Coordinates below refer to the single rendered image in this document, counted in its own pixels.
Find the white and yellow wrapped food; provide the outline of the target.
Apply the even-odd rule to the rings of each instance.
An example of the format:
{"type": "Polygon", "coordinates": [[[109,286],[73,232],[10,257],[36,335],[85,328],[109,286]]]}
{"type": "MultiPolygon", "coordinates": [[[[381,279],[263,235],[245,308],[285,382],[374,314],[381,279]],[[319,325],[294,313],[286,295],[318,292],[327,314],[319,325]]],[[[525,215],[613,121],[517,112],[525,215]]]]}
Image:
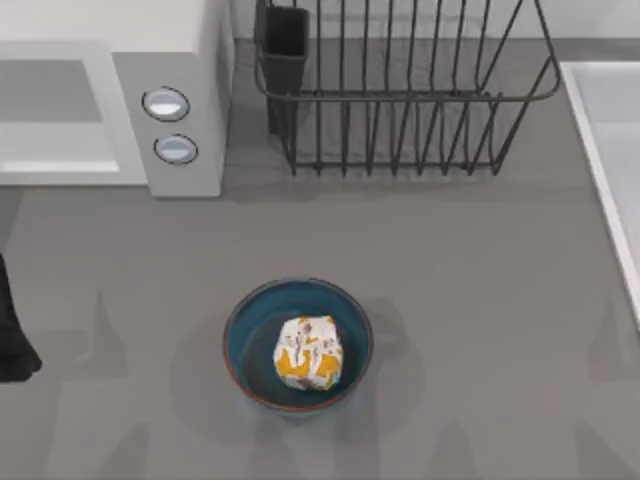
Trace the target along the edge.
{"type": "Polygon", "coordinates": [[[328,391],[340,381],[344,349],[332,316],[301,316],[282,325],[273,352],[280,380],[302,391],[328,391]]]}

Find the round microwave knob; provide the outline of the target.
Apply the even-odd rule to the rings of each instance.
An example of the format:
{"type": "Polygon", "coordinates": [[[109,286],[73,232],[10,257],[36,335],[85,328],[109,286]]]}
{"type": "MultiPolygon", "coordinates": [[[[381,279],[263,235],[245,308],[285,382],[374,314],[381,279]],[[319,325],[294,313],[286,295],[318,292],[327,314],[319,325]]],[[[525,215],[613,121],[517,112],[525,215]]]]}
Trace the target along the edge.
{"type": "Polygon", "coordinates": [[[190,111],[187,97],[168,86],[145,92],[141,103],[145,113],[160,122],[178,122],[190,111]]]}
{"type": "Polygon", "coordinates": [[[167,164],[186,165],[198,157],[197,144],[184,135],[170,135],[154,141],[156,156],[167,164]]]}

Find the black cutlery holder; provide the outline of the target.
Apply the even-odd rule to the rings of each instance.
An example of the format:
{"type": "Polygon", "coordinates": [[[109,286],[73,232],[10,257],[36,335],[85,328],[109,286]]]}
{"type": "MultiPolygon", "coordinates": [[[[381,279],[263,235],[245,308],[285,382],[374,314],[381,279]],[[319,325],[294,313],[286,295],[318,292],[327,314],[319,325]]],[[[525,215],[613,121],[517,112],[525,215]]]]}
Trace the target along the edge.
{"type": "Polygon", "coordinates": [[[256,0],[254,41],[265,81],[268,128],[280,134],[286,119],[281,96],[300,94],[309,47],[309,11],[297,6],[277,6],[256,0]]]}

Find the blue bowl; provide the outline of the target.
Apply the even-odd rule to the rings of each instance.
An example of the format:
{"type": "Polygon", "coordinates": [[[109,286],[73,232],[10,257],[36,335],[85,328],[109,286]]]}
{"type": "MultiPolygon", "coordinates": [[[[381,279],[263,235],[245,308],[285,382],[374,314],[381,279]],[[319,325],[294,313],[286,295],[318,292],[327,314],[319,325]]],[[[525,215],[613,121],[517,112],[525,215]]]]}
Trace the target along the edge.
{"type": "Polygon", "coordinates": [[[247,294],[233,309],[223,334],[229,375],[255,404],[291,418],[304,418],[334,407],[351,394],[371,363],[371,322],[356,299],[341,287],[315,278],[267,282],[247,294]],[[278,378],[272,355],[285,321],[302,315],[330,315],[336,322],[345,364],[330,390],[301,391],[278,378]]]}

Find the pale microwave oven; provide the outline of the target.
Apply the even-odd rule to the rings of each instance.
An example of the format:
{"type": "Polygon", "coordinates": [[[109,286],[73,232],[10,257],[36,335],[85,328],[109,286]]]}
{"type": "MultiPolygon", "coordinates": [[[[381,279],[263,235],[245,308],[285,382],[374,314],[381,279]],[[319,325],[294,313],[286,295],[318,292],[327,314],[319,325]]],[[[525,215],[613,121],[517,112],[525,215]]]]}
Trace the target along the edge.
{"type": "Polygon", "coordinates": [[[145,186],[221,192],[235,67],[230,0],[0,0],[0,186],[145,186]],[[142,95],[182,92],[160,122],[142,95]],[[171,165],[156,139],[198,157],[171,165]]]}

